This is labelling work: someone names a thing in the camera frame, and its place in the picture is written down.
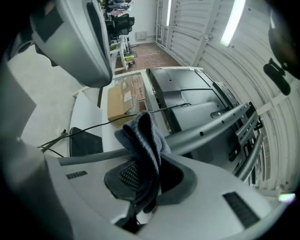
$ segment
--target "blue towel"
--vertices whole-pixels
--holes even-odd
[[[143,184],[136,201],[151,203],[160,190],[160,153],[171,153],[170,147],[149,112],[139,113],[117,130],[115,136],[139,162]]]

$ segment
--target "office chair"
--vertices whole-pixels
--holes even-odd
[[[134,23],[134,17],[124,14],[121,17],[115,17],[112,21],[106,21],[107,32],[111,35],[111,39],[116,39],[119,35],[128,35]]]

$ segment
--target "cardboard box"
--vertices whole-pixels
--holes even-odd
[[[130,86],[127,81],[123,81],[120,85],[112,87],[108,90],[108,109],[107,118],[109,121],[117,118],[127,116],[126,112],[130,110],[134,105]],[[135,117],[128,117],[116,120],[114,123],[122,126],[125,122],[133,120]]]

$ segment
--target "brown floor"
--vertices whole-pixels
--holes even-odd
[[[159,68],[159,67],[178,67],[180,66],[169,54],[167,54],[160,47],[154,43],[141,44],[133,47],[132,52],[136,53],[137,58],[134,58],[135,63],[129,64],[128,71],[119,71],[116,74],[125,72],[131,72],[136,70],[142,70],[146,68]],[[117,61],[117,68],[121,67],[120,58]],[[133,96],[137,96],[138,99],[143,99],[143,84],[142,78],[139,75],[127,77],[129,81],[131,92]]]

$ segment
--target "fluorescent light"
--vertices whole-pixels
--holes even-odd
[[[229,46],[231,39],[234,35],[234,32],[239,24],[240,17],[242,16],[244,6],[246,0],[234,0],[233,8],[225,28],[224,34],[221,38],[221,44],[225,45],[226,47]]]
[[[172,4],[172,0],[169,0],[169,3],[168,3],[168,14],[167,14],[167,26],[170,25],[171,4]]]

